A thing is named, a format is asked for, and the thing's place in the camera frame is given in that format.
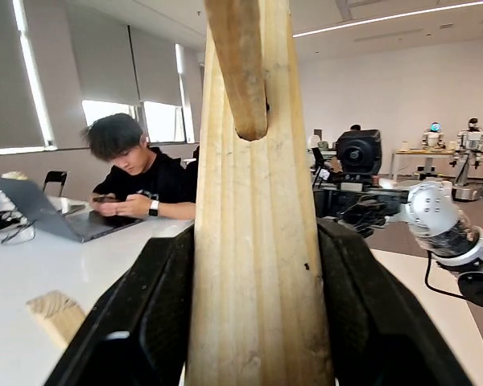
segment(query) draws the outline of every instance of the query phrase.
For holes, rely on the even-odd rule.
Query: white table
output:
[[[427,259],[373,250],[372,253],[419,300],[475,386],[483,386],[483,338],[467,302],[431,291],[424,285]],[[456,278],[433,265],[430,284],[458,294]]]
[[[26,244],[0,245],[0,386],[43,384],[63,353],[29,314],[26,301],[60,290],[89,312],[148,239],[176,236],[191,225],[148,219],[85,244],[38,230]]]
[[[400,167],[400,159],[408,158],[425,158],[424,170],[431,171],[433,165],[433,158],[452,158],[453,153],[450,152],[425,152],[425,153],[408,153],[394,150],[392,152],[392,160],[390,163],[390,178],[397,181],[398,169]]]
[[[38,231],[26,244],[0,245],[0,386],[42,384],[63,353],[28,313],[27,300],[60,290],[89,311],[149,238],[176,236],[191,224],[149,219],[86,244]],[[483,340],[467,303],[423,286],[425,258],[373,253],[418,297],[472,381],[482,386]],[[431,282],[457,291],[454,276],[442,269],[434,268]]]
[[[397,181],[397,175],[400,167],[400,160],[401,158],[408,157],[408,158],[425,158],[426,161],[424,163],[424,170],[430,170],[433,165],[433,158],[452,158],[453,153],[444,151],[444,152],[427,152],[427,153],[408,153],[408,152],[400,152],[400,151],[393,151],[392,152],[392,160],[390,163],[390,178],[394,181]]]

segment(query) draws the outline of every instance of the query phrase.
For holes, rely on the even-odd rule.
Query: wooden plank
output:
[[[51,291],[29,300],[27,308],[62,348],[69,345],[86,317],[81,307],[60,291]]]
[[[266,96],[258,0],[205,0],[225,91],[240,138],[266,135]]]
[[[240,139],[208,32],[186,384],[333,384],[287,0],[261,0],[270,111]]]

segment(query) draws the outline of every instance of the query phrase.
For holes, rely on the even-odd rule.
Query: chair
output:
[[[316,181],[320,177],[321,170],[329,170],[329,166],[326,165],[326,160],[319,149],[318,142],[320,138],[317,135],[312,135],[309,138],[309,148],[312,150],[313,157],[315,158],[315,180],[313,181],[313,188],[315,188]]]
[[[45,177],[45,183],[43,185],[43,191],[47,189],[49,183],[59,183],[61,188],[59,190],[59,197],[63,194],[64,184],[66,183],[66,178],[68,177],[67,171],[55,171],[50,170]]]

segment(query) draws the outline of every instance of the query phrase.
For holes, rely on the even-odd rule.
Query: hand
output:
[[[116,215],[115,203],[98,203],[93,201],[93,198],[95,197],[110,197],[111,199],[115,199],[113,193],[109,193],[108,195],[94,195],[90,200],[90,205],[94,211],[97,211],[104,217],[111,217]]]
[[[120,216],[144,217],[148,215],[152,200],[145,195],[129,195],[124,203],[115,203]]]

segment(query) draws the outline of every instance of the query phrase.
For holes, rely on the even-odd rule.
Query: gray laptop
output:
[[[94,211],[64,216],[30,180],[0,177],[0,190],[37,229],[81,243],[142,221],[122,216],[102,217]]]

